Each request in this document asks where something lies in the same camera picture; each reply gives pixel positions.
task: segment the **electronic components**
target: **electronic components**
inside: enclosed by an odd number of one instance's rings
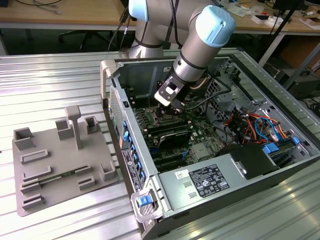
[[[203,143],[195,144],[191,148],[196,158],[198,159],[198,161],[200,161],[201,159],[210,157],[210,153],[208,152],[207,148]]]

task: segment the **table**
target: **table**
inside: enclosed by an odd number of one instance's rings
[[[244,64],[253,61],[236,48],[223,48],[220,53],[242,55]],[[165,56],[177,54],[179,51],[164,52]],[[101,106],[100,62],[121,58],[124,55],[118,52],[95,52],[0,59],[1,240],[141,239],[123,180],[25,217],[16,213],[13,129],[24,126],[32,131],[52,129],[55,120],[65,116],[64,107],[77,104],[86,116],[95,115],[113,153]],[[261,81],[265,83],[270,78],[263,69],[254,73],[262,75]],[[119,171],[116,158],[114,163]],[[278,186],[173,230],[158,240],[319,239],[319,176],[320,161]]]
[[[273,15],[273,9],[257,0],[252,0],[247,4],[250,6],[264,6],[265,12]],[[56,14],[11,0],[7,8],[0,8],[0,29],[116,30],[119,25],[120,16],[124,10],[120,0],[63,0],[56,5],[62,14]],[[257,24],[249,16],[240,17],[233,13],[231,15],[236,21],[234,32],[236,34],[270,34],[271,27]],[[293,16],[292,22],[284,26],[282,32],[276,37],[261,58],[259,62],[260,66],[263,66],[267,62],[284,36],[320,36],[320,31],[315,31],[304,25],[299,21],[299,18],[299,16]],[[136,23],[131,21],[129,30],[135,29]],[[0,55],[5,54],[6,50],[0,38]]]
[[[264,12],[266,12],[269,16],[273,16],[273,12],[275,11],[271,7],[267,6],[264,3],[260,3],[257,0],[252,0],[251,2],[247,3],[248,5],[252,6],[263,6]],[[237,16],[233,13],[231,15],[234,17],[236,21],[236,29],[234,33],[236,34],[264,34],[269,35],[271,32],[271,27],[265,24],[257,24],[251,20],[251,18],[246,15],[244,17]],[[282,39],[286,35],[305,35],[305,36],[320,36],[320,31],[313,30],[312,28],[303,24],[299,19],[302,17],[301,13],[295,12],[293,14],[292,21],[287,22],[286,25],[283,27],[282,31],[279,35],[275,38],[272,42],[270,47],[264,53],[263,57],[259,61],[260,66],[264,66],[265,63],[268,61],[269,57],[272,53],[276,50],[277,46],[280,44]]]

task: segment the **warning label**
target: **warning label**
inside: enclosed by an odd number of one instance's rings
[[[203,198],[230,188],[216,164],[191,171],[189,175]]]

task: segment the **slatted metal surface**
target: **slatted metal surface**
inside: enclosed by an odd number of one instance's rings
[[[0,239],[141,239],[122,176],[112,186],[28,216],[16,213],[14,129],[55,128],[55,120],[65,117],[64,107],[79,105],[80,121],[92,115],[99,121],[119,166],[101,106],[99,66],[102,60],[121,57],[80,53],[0,59]]]
[[[221,53],[239,54],[244,64],[252,64],[248,56],[235,48],[222,49]],[[0,150],[4,150],[0,153],[0,239],[141,239],[123,180],[25,217],[16,214],[13,129],[54,128],[55,120],[64,117],[64,107],[78,104],[85,116],[96,116],[114,153],[100,106],[99,64],[104,59],[120,57],[77,53],[0,59]],[[255,68],[255,74],[269,78],[262,69]],[[296,116],[303,117],[304,109],[302,106],[300,109]],[[159,239],[320,239],[319,199],[320,162],[317,162],[276,187]]]

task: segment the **metal handle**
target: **metal handle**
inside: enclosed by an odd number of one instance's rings
[[[145,188],[139,192],[134,192],[131,195],[130,201],[132,203],[135,219],[139,223],[143,223],[145,221],[152,220],[152,219],[158,219],[163,215],[162,210],[160,209],[159,206],[158,206],[158,209],[155,210],[154,212],[151,212],[145,215],[141,214],[140,207],[138,206],[138,203],[137,203],[137,199],[140,197],[146,196],[148,194],[151,194],[151,191],[152,191],[151,189]]]

